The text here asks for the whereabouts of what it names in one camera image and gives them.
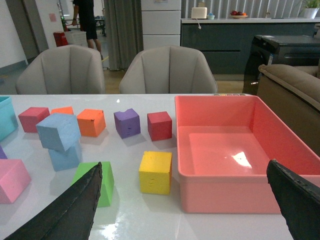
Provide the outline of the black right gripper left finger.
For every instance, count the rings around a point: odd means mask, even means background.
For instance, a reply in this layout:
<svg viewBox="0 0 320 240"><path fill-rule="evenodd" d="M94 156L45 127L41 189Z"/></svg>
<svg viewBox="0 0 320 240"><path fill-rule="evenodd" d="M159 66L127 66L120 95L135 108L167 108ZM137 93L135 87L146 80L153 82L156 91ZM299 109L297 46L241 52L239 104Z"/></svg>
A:
<svg viewBox="0 0 320 240"><path fill-rule="evenodd" d="M7 240L87 240L101 195L102 163L94 165Z"/></svg>

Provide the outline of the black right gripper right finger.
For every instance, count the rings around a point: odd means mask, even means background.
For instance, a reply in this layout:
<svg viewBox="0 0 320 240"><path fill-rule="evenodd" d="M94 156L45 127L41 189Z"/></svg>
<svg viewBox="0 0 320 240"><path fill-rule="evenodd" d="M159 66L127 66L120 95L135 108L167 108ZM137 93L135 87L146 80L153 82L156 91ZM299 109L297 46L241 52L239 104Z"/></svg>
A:
<svg viewBox="0 0 320 240"><path fill-rule="evenodd" d="M269 161L266 176L292 238L318 240L320 188L275 159Z"/></svg>

